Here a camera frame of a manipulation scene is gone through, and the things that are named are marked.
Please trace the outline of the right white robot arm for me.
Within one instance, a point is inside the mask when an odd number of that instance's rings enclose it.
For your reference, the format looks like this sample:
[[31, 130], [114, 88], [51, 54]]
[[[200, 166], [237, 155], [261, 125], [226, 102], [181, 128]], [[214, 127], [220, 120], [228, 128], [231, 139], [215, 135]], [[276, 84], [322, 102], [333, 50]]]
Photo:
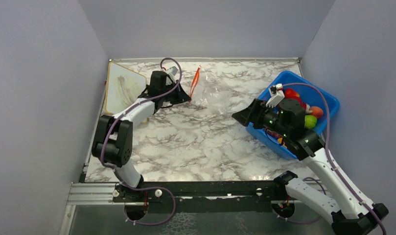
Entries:
[[300, 200], [321, 215], [337, 235], [367, 235], [377, 226], [386, 234], [382, 220], [388, 209], [366, 197], [339, 167], [323, 138], [305, 128], [305, 109], [297, 100], [284, 99], [276, 110], [266, 101], [254, 99], [232, 117], [243, 126], [252, 124], [255, 129], [280, 135], [287, 150], [309, 167], [331, 194], [320, 193], [287, 171], [274, 179], [273, 194], [278, 199], [289, 196]]

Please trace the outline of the clear orange zip bag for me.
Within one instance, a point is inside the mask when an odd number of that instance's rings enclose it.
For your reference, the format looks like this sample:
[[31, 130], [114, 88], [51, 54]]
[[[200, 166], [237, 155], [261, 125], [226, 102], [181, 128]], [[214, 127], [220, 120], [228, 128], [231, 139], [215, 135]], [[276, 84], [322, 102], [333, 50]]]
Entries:
[[190, 103], [225, 114], [232, 108], [233, 88], [221, 77], [199, 65], [190, 85]]

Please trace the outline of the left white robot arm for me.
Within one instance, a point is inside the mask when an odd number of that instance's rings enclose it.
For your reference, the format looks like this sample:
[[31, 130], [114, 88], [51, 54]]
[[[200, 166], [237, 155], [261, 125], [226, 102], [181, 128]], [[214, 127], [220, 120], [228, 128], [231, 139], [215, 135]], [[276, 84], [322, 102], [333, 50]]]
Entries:
[[144, 195], [142, 175], [130, 162], [133, 151], [133, 130], [158, 110], [191, 101], [184, 91], [180, 79], [182, 70], [170, 67], [167, 70], [153, 71], [150, 83], [146, 85], [137, 100], [125, 110], [109, 116], [102, 115], [97, 123], [92, 155], [103, 166], [111, 168], [118, 180], [125, 184], [125, 194], [132, 201], [140, 200]]

